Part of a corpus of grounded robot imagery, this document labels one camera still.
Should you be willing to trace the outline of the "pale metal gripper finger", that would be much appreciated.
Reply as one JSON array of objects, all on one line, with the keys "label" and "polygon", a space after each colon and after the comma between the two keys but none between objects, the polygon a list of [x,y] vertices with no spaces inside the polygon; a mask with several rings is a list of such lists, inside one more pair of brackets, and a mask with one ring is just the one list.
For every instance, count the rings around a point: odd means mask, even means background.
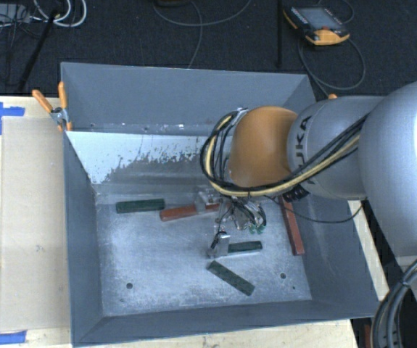
[{"label": "pale metal gripper finger", "polygon": [[228,254],[230,236],[225,231],[218,231],[207,250],[210,259],[223,257]]},{"label": "pale metal gripper finger", "polygon": [[220,207],[220,197],[211,191],[199,191],[194,204],[197,213],[214,212]]}]

